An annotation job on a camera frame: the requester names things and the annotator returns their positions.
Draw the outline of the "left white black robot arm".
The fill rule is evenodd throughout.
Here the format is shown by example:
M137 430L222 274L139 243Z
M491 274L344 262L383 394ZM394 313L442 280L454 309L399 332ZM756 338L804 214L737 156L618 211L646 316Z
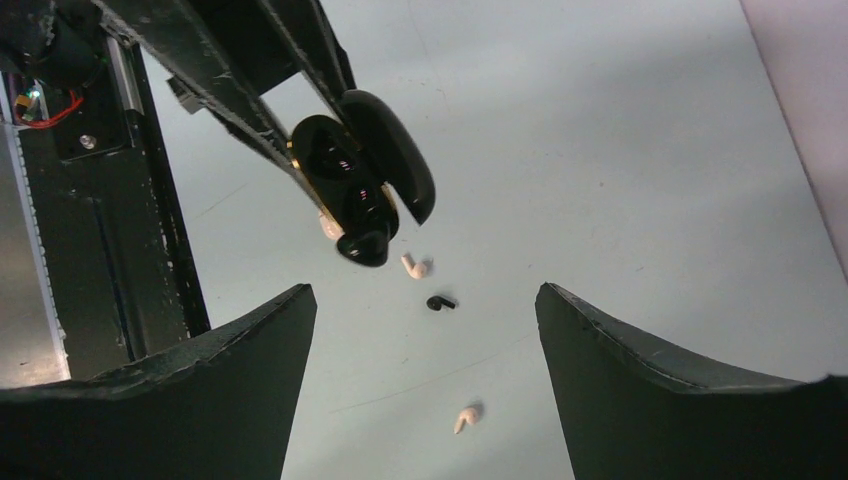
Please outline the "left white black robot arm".
M332 110L355 87L348 56L318 1L5 1L1 67L71 90L105 66L116 40L151 54L179 90L285 171L320 209L263 94L304 75Z

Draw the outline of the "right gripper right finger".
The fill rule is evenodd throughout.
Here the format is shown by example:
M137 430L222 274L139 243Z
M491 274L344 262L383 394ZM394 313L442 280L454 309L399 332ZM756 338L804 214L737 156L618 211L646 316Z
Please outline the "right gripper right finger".
M729 365L553 284L540 342L578 479L843 479L847 380Z

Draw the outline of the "black earbud charging case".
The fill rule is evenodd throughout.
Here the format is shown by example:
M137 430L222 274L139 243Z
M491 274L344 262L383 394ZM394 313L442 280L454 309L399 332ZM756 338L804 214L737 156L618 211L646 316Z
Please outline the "black earbud charging case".
M399 230L397 206L424 224L435 207L436 186L412 136L382 99L348 90L339 106L340 120L323 114L301 120L289 148L322 212L342 231L337 252L377 268L387 262Z

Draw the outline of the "black earbud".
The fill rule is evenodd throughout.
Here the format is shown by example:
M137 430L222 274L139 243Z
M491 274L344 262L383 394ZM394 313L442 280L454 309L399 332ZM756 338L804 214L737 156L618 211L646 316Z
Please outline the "black earbud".
M443 295L433 295L426 300L425 304L432 311L454 310L457 308L457 303L454 300Z

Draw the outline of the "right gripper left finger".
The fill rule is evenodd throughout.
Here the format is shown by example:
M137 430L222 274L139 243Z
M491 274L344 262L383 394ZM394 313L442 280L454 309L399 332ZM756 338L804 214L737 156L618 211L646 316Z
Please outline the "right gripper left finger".
M296 285L86 381L1 393L5 479L277 479L317 303Z

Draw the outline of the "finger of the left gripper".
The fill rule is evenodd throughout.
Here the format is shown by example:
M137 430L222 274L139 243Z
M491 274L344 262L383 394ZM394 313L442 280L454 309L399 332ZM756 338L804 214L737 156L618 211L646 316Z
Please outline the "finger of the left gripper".
M318 208L321 199L293 164L287 132L187 1L98 1L107 22L143 46L198 102L252 140Z
M320 1L257 2L293 59L327 107L344 125L345 92L357 87L348 55L338 41Z

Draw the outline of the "beige earbud charging case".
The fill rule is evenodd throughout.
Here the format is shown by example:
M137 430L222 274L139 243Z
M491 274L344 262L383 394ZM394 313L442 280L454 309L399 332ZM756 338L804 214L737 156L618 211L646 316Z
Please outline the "beige earbud charging case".
M333 242L338 241L345 234L341 225L326 211L320 212L319 223L324 235Z

